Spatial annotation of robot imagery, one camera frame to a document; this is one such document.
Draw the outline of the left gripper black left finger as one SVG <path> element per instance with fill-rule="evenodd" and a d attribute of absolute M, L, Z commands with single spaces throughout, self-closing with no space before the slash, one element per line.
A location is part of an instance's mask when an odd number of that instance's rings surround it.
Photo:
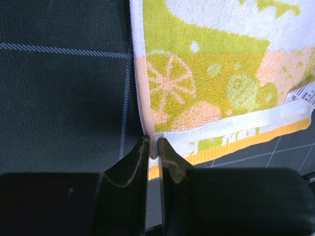
<path fill-rule="evenodd" d="M 103 173 L 7 173 L 0 177 L 3 236 L 143 236 L 150 142 Z"/>

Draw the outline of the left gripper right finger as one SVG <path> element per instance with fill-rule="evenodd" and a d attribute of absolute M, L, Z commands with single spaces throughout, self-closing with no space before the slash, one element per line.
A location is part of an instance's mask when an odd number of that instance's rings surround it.
<path fill-rule="evenodd" d="M 196 168 L 158 141 L 165 236 L 312 236 L 315 196 L 288 168 Z"/>

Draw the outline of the yellow patterned towel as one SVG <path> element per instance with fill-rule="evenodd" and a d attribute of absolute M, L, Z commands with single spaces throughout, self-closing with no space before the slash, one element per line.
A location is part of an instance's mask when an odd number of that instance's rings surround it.
<path fill-rule="evenodd" d="M 315 108 L 312 0 L 132 0 L 139 113 L 196 165 L 308 128 Z"/>

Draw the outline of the black grid cutting mat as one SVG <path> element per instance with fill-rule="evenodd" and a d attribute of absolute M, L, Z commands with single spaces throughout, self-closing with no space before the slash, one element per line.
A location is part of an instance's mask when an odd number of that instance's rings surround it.
<path fill-rule="evenodd" d="M 142 137 L 150 154 L 129 3 L 1 1 L 0 176 L 103 173 Z M 164 236 L 160 173 L 148 174 L 146 234 Z"/>

